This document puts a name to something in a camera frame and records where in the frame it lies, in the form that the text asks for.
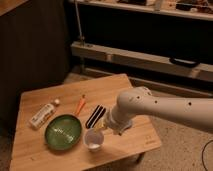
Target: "white cup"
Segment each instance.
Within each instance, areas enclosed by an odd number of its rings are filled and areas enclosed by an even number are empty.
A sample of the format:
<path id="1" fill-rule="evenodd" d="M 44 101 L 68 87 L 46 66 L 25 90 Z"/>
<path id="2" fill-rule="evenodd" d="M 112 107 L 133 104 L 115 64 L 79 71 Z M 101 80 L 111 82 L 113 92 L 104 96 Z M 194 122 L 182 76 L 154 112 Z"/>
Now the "white cup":
<path id="1" fill-rule="evenodd" d="M 96 152 L 104 142 L 104 135 L 101 131 L 90 128 L 83 136 L 85 146 L 91 151 Z"/>

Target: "carrot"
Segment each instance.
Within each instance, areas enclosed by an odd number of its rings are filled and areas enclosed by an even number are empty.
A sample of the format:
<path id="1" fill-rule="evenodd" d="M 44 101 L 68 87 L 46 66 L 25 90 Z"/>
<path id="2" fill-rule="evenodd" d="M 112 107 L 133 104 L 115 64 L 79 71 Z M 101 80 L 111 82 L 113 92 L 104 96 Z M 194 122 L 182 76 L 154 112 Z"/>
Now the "carrot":
<path id="1" fill-rule="evenodd" d="M 79 113 L 81 112 L 81 109 L 84 107 L 85 104 L 86 104 L 86 99 L 85 99 L 85 95 L 83 94 L 75 110 L 76 117 L 78 117 Z"/>

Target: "green bowl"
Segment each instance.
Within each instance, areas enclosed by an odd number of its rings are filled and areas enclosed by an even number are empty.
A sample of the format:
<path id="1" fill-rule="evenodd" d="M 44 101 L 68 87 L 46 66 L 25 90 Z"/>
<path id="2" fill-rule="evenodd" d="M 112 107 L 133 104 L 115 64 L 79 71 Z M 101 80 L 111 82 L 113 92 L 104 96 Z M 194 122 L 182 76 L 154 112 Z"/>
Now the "green bowl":
<path id="1" fill-rule="evenodd" d="M 67 150 L 80 139 L 81 122 L 73 115 L 65 114 L 53 119 L 46 128 L 45 140 L 54 150 Z"/>

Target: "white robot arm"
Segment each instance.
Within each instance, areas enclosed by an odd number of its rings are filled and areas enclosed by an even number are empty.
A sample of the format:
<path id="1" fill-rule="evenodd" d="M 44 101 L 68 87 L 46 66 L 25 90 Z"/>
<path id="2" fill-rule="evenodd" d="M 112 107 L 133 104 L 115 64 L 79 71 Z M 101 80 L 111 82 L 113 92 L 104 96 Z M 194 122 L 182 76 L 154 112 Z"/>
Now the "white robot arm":
<path id="1" fill-rule="evenodd" d="M 213 99 L 155 97 L 146 87 L 121 92 L 117 104 L 106 114 L 104 123 L 122 134 L 137 115 L 152 115 L 213 132 Z"/>

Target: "black cable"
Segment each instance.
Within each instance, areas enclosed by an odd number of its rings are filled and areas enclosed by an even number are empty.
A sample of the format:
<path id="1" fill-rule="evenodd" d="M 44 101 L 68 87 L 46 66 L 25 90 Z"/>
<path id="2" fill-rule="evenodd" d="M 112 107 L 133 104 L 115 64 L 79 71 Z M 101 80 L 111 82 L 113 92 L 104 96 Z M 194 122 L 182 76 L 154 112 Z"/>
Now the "black cable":
<path id="1" fill-rule="evenodd" d="M 212 142 L 213 142 L 213 140 L 208 141 L 208 142 L 204 145 L 203 150 L 202 150 L 202 155 L 201 155 L 202 164 L 203 164 L 203 167 L 204 167 L 204 169 L 205 169 L 206 171 L 208 171 L 208 169 L 207 169 L 207 167 L 206 167 L 206 165 L 205 165 L 205 161 L 204 161 L 204 152 L 205 152 L 206 147 L 207 147 L 210 143 L 212 143 Z"/>

